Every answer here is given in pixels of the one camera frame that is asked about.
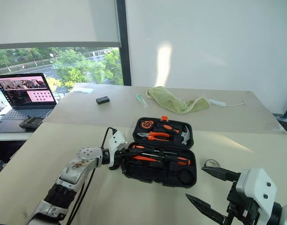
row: test tube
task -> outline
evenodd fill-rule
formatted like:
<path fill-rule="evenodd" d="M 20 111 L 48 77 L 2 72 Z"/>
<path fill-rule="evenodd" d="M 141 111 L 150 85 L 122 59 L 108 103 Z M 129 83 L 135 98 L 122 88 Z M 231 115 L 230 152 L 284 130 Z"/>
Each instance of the test tube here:
<path fill-rule="evenodd" d="M 140 101 L 140 103 L 143 105 L 143 108 L 147 108 L 147 102 L 144 100 L 144 98 L 140 95 L 140 94 L 138 94 L 138 95 L 136 95 L 136 98 Z"/>

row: keyboard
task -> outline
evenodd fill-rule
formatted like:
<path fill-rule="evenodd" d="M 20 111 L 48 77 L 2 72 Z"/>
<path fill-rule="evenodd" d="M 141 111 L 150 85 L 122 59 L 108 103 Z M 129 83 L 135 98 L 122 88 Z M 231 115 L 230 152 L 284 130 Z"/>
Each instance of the keyboard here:
<path fill-rule="evenodd" d="M 5 116 L 3 116 L 3 120 L 24 120 L 28 116 L 30 117 L 40 117 L 45 118 L 46 114 L 52 109 L 19 109 L 10 110 Z"/>

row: cloth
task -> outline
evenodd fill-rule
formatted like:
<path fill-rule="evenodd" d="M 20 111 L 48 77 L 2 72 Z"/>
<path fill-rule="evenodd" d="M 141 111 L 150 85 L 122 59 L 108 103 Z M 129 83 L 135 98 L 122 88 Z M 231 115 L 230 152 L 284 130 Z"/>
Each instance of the cloth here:
<path fill-rule="evenodd" d="M 146 96 L 153 98 L 159 106 L 178 114 L 191 113 L 210 106 L 204 97 L 185 102 L 162 86 L 147 89 Z"/>

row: laptop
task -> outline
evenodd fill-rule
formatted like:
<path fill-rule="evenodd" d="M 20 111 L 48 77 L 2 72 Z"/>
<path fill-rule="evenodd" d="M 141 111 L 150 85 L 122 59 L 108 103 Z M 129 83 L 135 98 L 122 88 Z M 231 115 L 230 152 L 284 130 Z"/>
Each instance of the laptop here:
<path fill-rule="evenodd" d="M 45 118 L 56 105 L 42 73 L 0 75 L 0 90 L 12 107 L 0 120 L 0 133 L 30 132 L 19 124 L 28 116 Z"/>

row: black tool case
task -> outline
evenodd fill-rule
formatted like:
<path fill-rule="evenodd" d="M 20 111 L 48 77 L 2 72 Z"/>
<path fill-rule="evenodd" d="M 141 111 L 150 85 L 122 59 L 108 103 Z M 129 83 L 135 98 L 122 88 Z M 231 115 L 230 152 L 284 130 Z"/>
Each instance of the black tool case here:
<path fill-rule="evenodd" d="M 185 135 L 188 140 L 184 144 L 181 134 L 186 131 L 189 132 Z M 168 141 L 148 140 L 147 137 L 138 135 L 149 132 L 167 133 L 169 137 L 155 137 Z M 131 143 L 126 151 L 141 150 L 143 152 L 139 156 L 144 157 L 144 160 L 124 158 L 121 168 L 126 177 L 149 183 L 155 181 L 169 187 L 190 188 L 196 183 L 196 160 L 190 150 L 193 145 L 190 124 L 168 120 L 164 116 L 161 119 L 143 117 L 137 122 L 133 138 L 135 142 Z M 145 157 L 151 158 L 152 161 L 146 161 Z"/>

